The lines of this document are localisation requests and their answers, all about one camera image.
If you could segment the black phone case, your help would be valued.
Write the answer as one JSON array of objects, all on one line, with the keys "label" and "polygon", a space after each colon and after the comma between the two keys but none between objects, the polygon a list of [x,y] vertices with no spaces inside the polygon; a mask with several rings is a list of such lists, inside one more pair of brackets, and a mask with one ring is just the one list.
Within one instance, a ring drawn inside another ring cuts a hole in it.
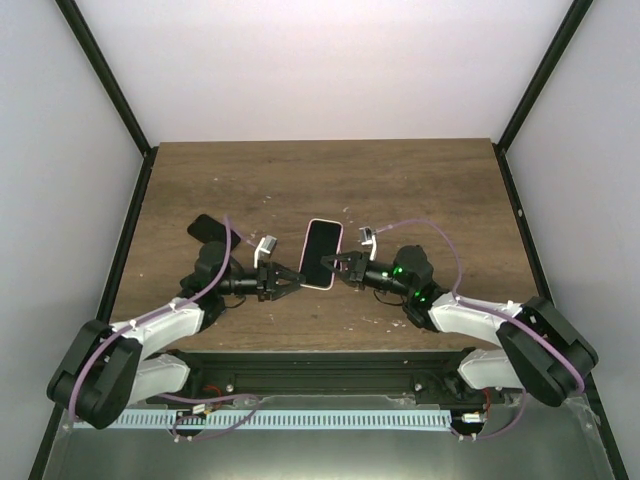
[{"label": "black phone case", "polygon": [[198,215],[187,227],[187,233],[202,244],[224,242],[227,238],[225,224],[207,214]]}]

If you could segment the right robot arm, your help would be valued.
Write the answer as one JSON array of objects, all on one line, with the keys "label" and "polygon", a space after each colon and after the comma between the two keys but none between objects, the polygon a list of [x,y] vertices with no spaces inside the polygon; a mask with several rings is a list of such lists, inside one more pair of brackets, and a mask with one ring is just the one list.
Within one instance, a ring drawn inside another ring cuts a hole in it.
[{"label": "right robot arm", "polygon": [[419,329],[493,345],[472,351],[445,376],[445,393],[455,402],[468,402],[485,388],[523,389],[558,407],[584,391],[598,363],[595,349],[549,300],[494,303],[461,296],[436,283],[418,245],[400,248],[390,264],[360,251],[328,255],[321,263],[350,286],[400,296],[402,311]]}]

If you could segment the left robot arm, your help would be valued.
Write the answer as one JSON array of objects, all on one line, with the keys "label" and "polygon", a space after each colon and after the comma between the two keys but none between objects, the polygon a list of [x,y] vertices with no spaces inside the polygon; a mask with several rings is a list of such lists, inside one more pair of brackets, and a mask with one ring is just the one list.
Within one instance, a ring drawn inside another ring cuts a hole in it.
[{"label": "left robot arm", "polygon": [[275,301],[305,281],[301,273],[267,260],[266,249],[256,254],[245,270],[224,243],[206,243],[166,305],[129,321],[85,323],[47,385],[48,399],[96,429],[110,426],[130,405],[162,394],[196,402],[204,392],[203,377],[167,347],[212,326],[226,311],[227,296]]}]

